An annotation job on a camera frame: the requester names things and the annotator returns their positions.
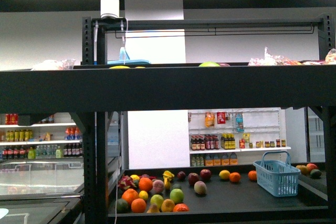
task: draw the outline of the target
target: plastic basket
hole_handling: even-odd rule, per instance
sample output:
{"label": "plastic basket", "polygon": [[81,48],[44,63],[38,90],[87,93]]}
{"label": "plastic basket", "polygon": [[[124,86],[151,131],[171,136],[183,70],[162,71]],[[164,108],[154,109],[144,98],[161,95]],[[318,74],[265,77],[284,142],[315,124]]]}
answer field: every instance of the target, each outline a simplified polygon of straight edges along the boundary
{"label": "plastic basket", "polygon": [[[269,153],[287,153],[286,162],[265,160]],[[290,164],[288,152],[266,152],[260,161],[254,161],[257,183],[275,197],[295,196],[298,194],[299,174],[301,171]]]}

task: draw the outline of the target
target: black tray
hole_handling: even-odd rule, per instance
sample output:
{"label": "black tray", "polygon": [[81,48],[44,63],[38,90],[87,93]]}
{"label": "black tray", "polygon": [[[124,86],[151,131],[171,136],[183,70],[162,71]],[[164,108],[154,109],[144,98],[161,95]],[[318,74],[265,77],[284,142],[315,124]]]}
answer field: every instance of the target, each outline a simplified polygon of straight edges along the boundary
{"label": "black tray", "polygon": [[[175,175],[183,170],[188,175],[190,172],[199,173],[202,168],[188,167],[169,169]],[[242,178],[238,184],[223,181],[219,178],[219,171],[227,169],[230,172],[240,172]],[[294,197],[274,197],[256,182],[248,179],[247,173],[252,170],[251,166],[227,166],[212,167],[212,179],[206,182],[208,194],[198,196],[194,188],[188,184],[187,179],[183,182],[176,178],[173,184],[179,183],[184,193],[184,203],[189,212],[168,212],[159,214],[134,214],[132,212],[117,215],[117,223],[216,223],[216,222],[241,222],[247,221],[273,221],[282,219],[314,219],[327,216],[327,202],[321,197],[313,194],[304,187],[299,187],[299,194]],[[126,170],[126,175],[149,174],[162,179],[164,169],[149,170]],[[113,223],[115,191],[113,191],[112,203],[109,209],[109,223]],[[164,191],[164,199],[169,198],[170,191]],[[147,209],[150,205],[151,192],[147,200]]]}

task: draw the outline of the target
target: tangerine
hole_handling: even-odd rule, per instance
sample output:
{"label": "tangerine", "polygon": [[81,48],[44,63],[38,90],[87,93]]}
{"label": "tangerine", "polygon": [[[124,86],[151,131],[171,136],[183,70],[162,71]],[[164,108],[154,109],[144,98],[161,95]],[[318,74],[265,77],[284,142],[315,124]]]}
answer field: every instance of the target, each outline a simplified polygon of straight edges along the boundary
{"label": "tangerine", "polygon": [[188,212],[189,207],[185,203],[176,204],[173,212]]}
{"label": "tangerine", "polygon": [[128,205],[130,206],[130,205],[132,205],[132,202],[135,199],[139,198],[139,194],[137,193],[136,190],[134,190],[132,188],[129,188],[122,194],[121,198],[126,200]]}
{"label": "tangerine", "polygon": [[257,172],[255,170],[251,170],[249,173],[248,173],[248,178],[251,180],[251,181],[257,181]]}
{"label": "tangerine", "polygon": [[229,179],[233,183],[238,183],[240,181],[240,174],[239,173],[230,173]]}
{"label": "tangerine", "polygon": [[140,178],[139,189],[149,192],[153,189],[153,181],[151,181],[149,178]]}
{"label": "tangerine", "polygon": [[143,199],[135,199],[131,204],[132,212],[141,213],[146,211],[146,201]]}

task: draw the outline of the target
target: white wall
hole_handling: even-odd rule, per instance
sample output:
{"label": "white wall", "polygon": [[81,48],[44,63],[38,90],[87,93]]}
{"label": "white wall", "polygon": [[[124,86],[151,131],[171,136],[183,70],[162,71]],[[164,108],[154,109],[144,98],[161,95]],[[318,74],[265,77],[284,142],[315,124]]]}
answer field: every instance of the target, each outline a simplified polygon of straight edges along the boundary
{"label": "white wall", "polygon": [[[183,19],[182,1],[125,0],[125,16],[129,20]],[[136,36],[149,34],[153,33],[143,32]],[[167,34],[164,31],[155,33],[156,36]],[[184,35],[183,31],[174,34]],[[185,63],[184,37],[127,38],[126,50],[131,59]],[[128,123],[130,169],[189,166],[186,110],[131,111]]]}

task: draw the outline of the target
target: shelf frame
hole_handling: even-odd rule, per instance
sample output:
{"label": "shelf frame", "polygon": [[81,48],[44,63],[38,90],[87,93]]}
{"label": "shelf frame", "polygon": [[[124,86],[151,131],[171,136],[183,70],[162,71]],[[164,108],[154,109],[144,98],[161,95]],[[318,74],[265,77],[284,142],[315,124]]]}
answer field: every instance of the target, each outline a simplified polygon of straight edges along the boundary
{"label": "shelf frame", "polygon": [[[120,30],[118,19],[83,18],[83,65],[74,70],[62,71],[2,71],[0,72],[0,113],[53,114],[70,112],[83,133],[84,153],[84,212],[88,223],[106,223],[107,212],[98,209],[97,199],[107,205],[106,182],[98,179],[104,167],[97,173],[95,133],[106,135],[107,127],[95,129],[95,112],[142,110],[191,110],[212,108],[303,108],[323,106],[324,140],[326,144],[326,170],[328,173],[328,218],[336,218],[336,66],[270,66],[228,68],[199,68],[195,64],[146,65],[145,69],[106,69],[106,37],[109,31]],[[98,24],[97,62],[93,66],[93,31]],[[241,28],[241,27],[289,27],[317,26],[319,57],[324,59],[335,47],[335,31],[330,14],[313,19],[224,19],[224,20],[130,20],[129,30]],[[232,87],[246,86],[239,94]],[[28,94],[24,97],[17,94]],[[68,95],[74,87],[81,87],[76,95]],[[207,90],[194,97],[194,90]],[[105,162],[106,145],[100,160]]]}

